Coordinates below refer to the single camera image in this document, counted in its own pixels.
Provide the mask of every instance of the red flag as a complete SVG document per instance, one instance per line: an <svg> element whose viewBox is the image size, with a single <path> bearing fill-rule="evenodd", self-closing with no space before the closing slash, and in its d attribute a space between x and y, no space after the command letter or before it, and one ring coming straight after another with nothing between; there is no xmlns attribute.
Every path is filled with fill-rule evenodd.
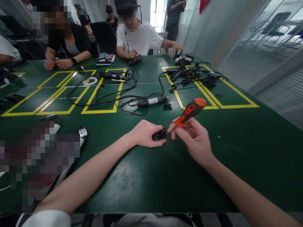
<svg viewBox="0 0 303 227"><path fill-rule="evenodd" d="M202 13L202 11L204 10L206 4L208 3L209 0L201 0L200 3L200 14Z"/></svg>

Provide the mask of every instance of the striped shirt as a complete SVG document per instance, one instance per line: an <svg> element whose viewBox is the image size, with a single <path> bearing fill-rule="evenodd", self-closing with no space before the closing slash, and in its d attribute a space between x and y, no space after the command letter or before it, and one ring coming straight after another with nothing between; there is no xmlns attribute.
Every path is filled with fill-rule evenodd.
<svg viewBox="0 0 303 227"><path fill-rule="evenodd" d="M176 8L174 11L169 12L170 8L175 5L177 2L181 2L182 0L168 0L167 3L167 22L166 22L166 26L173 24L173 23L177 23L179 24L179 19L180 19L180 14L181 12L183 12L184 10L182 10L181 7Z"/></svg>

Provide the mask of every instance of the orange screwdriver handle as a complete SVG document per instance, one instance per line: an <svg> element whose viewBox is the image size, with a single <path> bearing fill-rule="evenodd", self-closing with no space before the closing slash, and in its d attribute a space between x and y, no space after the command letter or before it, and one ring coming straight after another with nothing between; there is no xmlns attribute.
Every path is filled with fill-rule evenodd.
<svg viewBox="0 0 303 227"><path fill-rule="evenodd" d="M190 102L181 117L176 120L175 124L178 127L182 127L185 122L187 122L192 117L197 116L206 106L206 101L203 98L195 98L192 102Z"/></svg>

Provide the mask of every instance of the wristband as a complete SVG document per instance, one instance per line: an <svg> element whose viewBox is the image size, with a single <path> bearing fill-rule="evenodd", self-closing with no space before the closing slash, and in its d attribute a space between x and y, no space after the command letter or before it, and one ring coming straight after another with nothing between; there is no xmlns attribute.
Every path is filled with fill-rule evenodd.
<svg viewBox="0 0 303 227"><path fill-rule="evenodd" d="M78 62L76 61L76 59L74 59L74 58L70 58L70 59L72 60L72 62L74 63L74 65L78 64Z"/></svg>

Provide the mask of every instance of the person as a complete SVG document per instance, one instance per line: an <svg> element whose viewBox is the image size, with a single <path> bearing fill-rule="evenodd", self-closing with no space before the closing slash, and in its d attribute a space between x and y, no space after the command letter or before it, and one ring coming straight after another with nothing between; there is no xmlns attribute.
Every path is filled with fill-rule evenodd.
<svg viewBox="0 0 303 227"><path fill-rule="evenodd" d="M31 14L31 16L33 16L33 6L32 4L29 2L29 0L21 0L23 5L25 6L25 8L29 11L29 13Z"/></svg>
<svg viewBox="0 0 303 227"><path fill-rule="evenodd" d="M158 35L150 23L139 21L136 17L137 0L115 0L117 13L124 26L117 30L117 54L120 58L133 59L136 55L147 55L150 49L173 48L174 55L183 48L175 41Z"/></svg>
<svg viewBox="0 0 303 227"><path fill-rule="evenodd" d="M91 58L94 54L88 33L80 25L70 22L63 6L52 6L47 12L49 18L49 36L45 53L47 70L53 70L56 64L61 69L67 69ZM56 59L56 52L62 47L67 59Z"/></svg>
<svg viewBox="0 0 303 227"><path fill-rule="evenodd" d="M171 138L176 140L178 135L185 142L191 157L209 172L251 226L302 227L215 158L211 151L208 132L196 119L189 119L183 128L175 128L176 120L172 121L168 129ZM23 224L23 227L70 226L70 215L94 194L117 161L129 149L137 145L150 148L161 147L166 143L165 139L152 140L153 134L162 129L161 125L155 125L146 120L140 121L129 133L96 154L58 185L36 207L34 214ZM115 226L188 225L175 217L127 214Z"/></svg>
<svg viewBox="0 0 303 227"><path fill-rule="evenodd" d="M19 51L0 35L0 64L22 60Z"/></svg>
<svg viewBox="0 0 303 227"><path fill-rule="evenodd" d="M106 12L108 14L108 18L106 19L106 22L109 22L111 26L113 27L114 31L117 31L118 28L118 18L116 18L113 14L113 8L110 5L106 6Z"/></svg>
<svg viewBox="0 0 303 227"><path fill-rule="evenodd" d="M186 0L169 0L167 3L167 22L165 30L168 31L167 39L176 41L179 33L179 20L184 12Z"/></svg>

